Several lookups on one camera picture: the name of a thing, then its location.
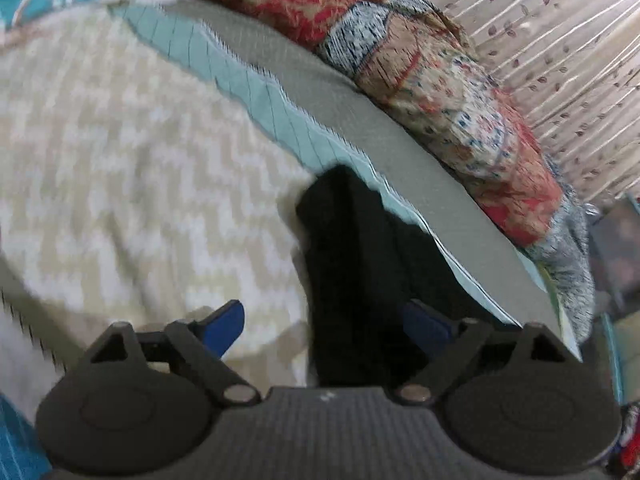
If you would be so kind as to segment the black white patterned cloth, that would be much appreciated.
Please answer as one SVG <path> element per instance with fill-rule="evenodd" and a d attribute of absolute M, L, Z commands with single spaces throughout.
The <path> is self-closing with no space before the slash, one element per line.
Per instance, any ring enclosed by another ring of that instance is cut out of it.
<path fill-rule="evenodd" d="M 582 344 L 591 335 L 596 289 L 585 211 L 573 193 L 563 195 L 546 236 L 526 247 L 525 253 L 546 269 L 575 338 Z"/>

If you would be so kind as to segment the leaf print curtain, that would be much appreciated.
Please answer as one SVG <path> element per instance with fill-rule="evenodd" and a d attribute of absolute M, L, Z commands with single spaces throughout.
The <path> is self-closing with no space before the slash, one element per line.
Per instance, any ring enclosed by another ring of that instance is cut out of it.
<path fill-rule="evenodd" d="M 639 0 L 430 0 L 582 199 L 639 193 Z"/>

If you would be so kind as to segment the clear plastic storage bins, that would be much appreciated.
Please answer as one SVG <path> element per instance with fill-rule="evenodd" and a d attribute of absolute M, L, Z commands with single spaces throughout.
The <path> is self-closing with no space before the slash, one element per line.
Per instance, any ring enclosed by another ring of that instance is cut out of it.
<path fill-rule="evenodd" d="M 614 362 L 622 399 L 639 400 L 639 202 L 618 200 L 589 227 L 591 265 L 597 290 L 608 294 L 602 311 L 611 320 Z"/>

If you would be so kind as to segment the patterned bedsheet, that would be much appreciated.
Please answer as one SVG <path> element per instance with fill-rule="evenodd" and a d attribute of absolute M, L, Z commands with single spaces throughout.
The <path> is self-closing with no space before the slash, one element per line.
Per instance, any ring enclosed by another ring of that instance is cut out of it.
<path fill-rule="evenodd" d="M 107 326 L 242 301 L 228 363 L 308 382 L 295 205 L 351 166 L 506 322 L 574 330 L 536 266 L 342 74 L 206 2 L 82 6 L 1 40 L 1 391 L 27 418 Z"/>

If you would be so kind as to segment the black pants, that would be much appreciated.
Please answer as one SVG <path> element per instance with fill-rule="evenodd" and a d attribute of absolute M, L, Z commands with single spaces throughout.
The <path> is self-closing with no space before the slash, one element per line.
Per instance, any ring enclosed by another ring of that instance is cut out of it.
<path fill-rule="evenodd" d="M 307 237 L 310 353 L 319 386 L 395 389 L 420 372 L 428 359 L 401 315 L 413 299 L 450 320 L 503 326 L 459 284 L 434 238 L 386 210 L 352 168 L 324 172 L 296 214 Z"/>

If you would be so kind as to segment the red floral quilt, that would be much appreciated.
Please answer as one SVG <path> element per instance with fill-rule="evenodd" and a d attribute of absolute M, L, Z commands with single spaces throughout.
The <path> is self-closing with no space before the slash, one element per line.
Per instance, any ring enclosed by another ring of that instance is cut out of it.
<path fill-rule="evenodd" d="M 458 176 L 514 244 L 547 237 L 559 183 L 464 30 L 429 1 L 216 1 L 349 78 Z"/>

